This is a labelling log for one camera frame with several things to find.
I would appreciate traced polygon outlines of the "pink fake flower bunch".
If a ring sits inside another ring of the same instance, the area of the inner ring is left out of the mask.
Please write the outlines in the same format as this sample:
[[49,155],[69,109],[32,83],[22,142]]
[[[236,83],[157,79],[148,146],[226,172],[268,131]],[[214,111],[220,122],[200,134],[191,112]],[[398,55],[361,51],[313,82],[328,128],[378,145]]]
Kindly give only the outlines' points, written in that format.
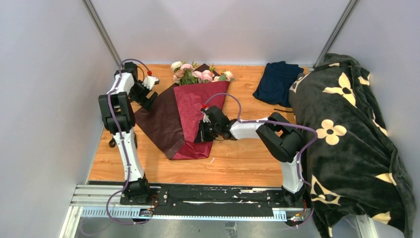
[[202,65],[204,69],[197,67],[194,62],[176,61],[171,64],[170,69],[173,72],[173,81],[179,86],[210,82],[231,82],[234,80],[234,74],[231,71],[224,70],[221,74],[215,72],[213,65]]

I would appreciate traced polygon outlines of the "maroon wrapping paper sheet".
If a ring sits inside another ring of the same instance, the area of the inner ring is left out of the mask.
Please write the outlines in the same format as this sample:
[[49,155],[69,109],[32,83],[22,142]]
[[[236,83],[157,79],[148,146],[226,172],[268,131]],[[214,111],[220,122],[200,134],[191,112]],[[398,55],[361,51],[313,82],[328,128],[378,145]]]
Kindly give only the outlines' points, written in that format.
[[160,93],[149,110],[137,110],[137,126],[170,160],[203,159],[210,155],[212,141],[195,142],[199,136],[203,105],[223,108],[228,81],[173,84]]

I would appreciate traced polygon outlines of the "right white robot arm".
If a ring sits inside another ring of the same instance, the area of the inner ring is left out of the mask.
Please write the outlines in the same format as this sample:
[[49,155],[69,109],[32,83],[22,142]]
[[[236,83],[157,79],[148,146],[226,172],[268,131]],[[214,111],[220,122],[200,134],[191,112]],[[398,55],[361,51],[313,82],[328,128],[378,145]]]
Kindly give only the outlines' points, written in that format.
[[260,139],[269,153],[280,162],[283,174],[282,200],[295,207],[303,200],[305,186],[298,154],[302,134],[279,113],[257,120],[229,119],[217,106],[202,110],[204,117],[194,143],[224,140]]

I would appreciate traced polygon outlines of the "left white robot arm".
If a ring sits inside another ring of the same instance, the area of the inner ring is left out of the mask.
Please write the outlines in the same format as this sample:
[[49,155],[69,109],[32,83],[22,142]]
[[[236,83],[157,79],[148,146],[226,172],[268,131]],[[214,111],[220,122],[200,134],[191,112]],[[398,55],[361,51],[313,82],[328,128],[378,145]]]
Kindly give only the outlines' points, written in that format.
[[140,205],[148,204],[152,192],[145,171],[137,154],[137,137],[134,131],[135,115],[131,101],[149,111],[158,96],[152,89],[159,79],[152,75],[149,68],[138,78],[139,65],[145,64],[138,59],[123,60],[114,74],[114,83],[106,94],[99,95],[99,107],[104,127],[109,131],[118,146],[125,174],[125,185],[121,196]]

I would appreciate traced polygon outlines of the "black printed ribbon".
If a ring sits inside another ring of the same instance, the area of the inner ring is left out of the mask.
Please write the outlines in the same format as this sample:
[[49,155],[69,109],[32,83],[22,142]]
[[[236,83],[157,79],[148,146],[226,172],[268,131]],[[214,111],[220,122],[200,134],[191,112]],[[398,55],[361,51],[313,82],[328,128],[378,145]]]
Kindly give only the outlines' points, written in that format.
[[110,148],[114,148],[116,146],[116,141],[114,138],[112,138],[109,142],[108,142],[108,146]]

